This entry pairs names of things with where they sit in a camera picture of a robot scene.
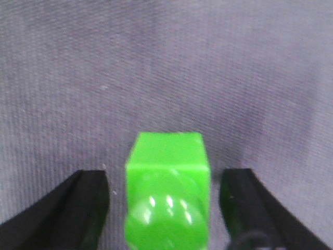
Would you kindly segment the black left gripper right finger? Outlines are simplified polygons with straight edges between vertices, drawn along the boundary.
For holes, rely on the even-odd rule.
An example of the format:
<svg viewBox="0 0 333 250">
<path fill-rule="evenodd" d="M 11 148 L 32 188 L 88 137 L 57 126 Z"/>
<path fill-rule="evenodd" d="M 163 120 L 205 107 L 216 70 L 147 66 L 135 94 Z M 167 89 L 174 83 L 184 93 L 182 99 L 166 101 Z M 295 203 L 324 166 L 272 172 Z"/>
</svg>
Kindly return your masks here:
<svg viewBox="0 0 333 250">
<path fill-rule="evenodd" d="M 329 249 L 256 177 L 252 169 L 226 169 L 219 205 L 230 236 L 227 249 Z"/>
</svg>

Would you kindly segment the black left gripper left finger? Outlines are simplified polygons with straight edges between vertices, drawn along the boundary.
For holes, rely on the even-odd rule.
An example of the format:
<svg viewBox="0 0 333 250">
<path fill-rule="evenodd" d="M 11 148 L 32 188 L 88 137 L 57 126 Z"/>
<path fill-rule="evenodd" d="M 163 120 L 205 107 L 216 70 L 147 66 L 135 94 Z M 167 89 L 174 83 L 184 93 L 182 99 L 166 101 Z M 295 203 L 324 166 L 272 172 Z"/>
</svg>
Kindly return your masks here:
<svg viewBox="0 0 333 250">
<path fill-rule="evenodd" d="M 97 249 L 109 210 L 103 170 L 79 170 L 1 224 L 1 249 Z"/>
</svg>

